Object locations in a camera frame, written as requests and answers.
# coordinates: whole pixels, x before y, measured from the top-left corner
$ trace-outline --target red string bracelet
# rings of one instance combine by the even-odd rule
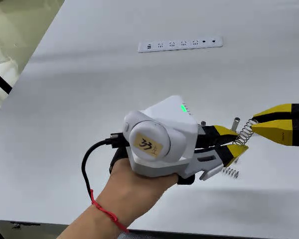
[[[93,189],[91,189],[91,200],[92,200],[92,204],[94,204],[95,207],[96,207],[98,210],[100,210],[101,212],[105,213],[105,214],[111,219],[111,221],[112,221],[113,223],[116,224],[116,226],[117,226],[120,230],[122,230],[122,231],[124,231],[124,232],[126,232],[126,233],[129,233],[129,230],[128,230],[122,223],[119,222],[118,217],[117,217],[114,213],[111,213],[111,212],[109,212],[109,211],[106,211],[104,208],[101,207],[100,204],[98,204],[98,203],[94,200]]]

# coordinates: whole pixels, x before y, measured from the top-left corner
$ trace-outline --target round knob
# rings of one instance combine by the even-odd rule
[[[148,161],[162,159],[170,148],[166,129],[154,121],[137,124],[131,130],[129,142],[132,151],[139,158]]]

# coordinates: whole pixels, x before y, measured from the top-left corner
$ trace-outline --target hand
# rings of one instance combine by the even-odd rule
[[[134,173],[127,158],[118,160],[96,201],[128,227],[145,214],[178,180],[176,174],[147,178]]]

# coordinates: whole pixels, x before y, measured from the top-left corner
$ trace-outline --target floor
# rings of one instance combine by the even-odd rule
[[[13,86],[64,0],[0,0],[0,75]],[[0,88],[0,107],[7,94]]]

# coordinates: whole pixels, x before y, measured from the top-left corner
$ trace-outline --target forearm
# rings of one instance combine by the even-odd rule
[[[89,206],[58,239],[116,239],[121,231],[106,214]]]

